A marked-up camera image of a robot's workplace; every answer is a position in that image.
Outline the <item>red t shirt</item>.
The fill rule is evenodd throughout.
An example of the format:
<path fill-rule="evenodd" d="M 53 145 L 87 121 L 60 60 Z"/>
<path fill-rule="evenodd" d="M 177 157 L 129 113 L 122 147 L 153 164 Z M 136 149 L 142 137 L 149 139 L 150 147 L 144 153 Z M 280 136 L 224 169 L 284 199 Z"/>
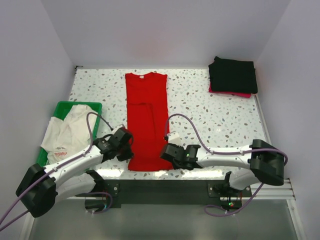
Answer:
<path fill-rule="evenodd" d="M 167 143 L 164 139 L 168 115 L 167 75 L 149 72 L 125 74 L 127 129 L 133 134 L 134 157 L 128 169 L 136 172 L 172 170 L 169 161 L 160 158 Z"/>

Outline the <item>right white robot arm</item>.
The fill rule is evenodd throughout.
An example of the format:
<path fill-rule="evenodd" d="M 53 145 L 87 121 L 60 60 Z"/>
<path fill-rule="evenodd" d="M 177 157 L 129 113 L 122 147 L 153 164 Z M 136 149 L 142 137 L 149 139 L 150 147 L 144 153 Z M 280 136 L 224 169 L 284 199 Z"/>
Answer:
<path fill-rule="evenodd" d="M 267 142 L 254 139 L 240 147 L 213 148 L 190 144 L 186 147 L 167 143 L 160 158 L 172 164 L 174 169 L 194 170 L 208 167 L 238 167 L 225 175 L 223 192 L 235 196 L 246 187 L 262 183 L 270 186 L 284 184 L 284 168 L 288 156 Z"/>

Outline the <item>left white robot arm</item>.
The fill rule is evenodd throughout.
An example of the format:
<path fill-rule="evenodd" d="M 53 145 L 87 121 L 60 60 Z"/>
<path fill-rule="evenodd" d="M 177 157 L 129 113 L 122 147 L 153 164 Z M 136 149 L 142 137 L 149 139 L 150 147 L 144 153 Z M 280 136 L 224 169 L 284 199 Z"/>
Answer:
<path fill-rule="evenodd" d="M 104 190 L 104 179 L 92 168 L 114 158 L 131 159 L 132 142 L 132 133 L 120 127 L 60 162 L 44 167 L 35 163 L 26 171 L 16 195 L 34 218 L 43 216 L 66 198 L 87 193 L 99 196 Z"/>

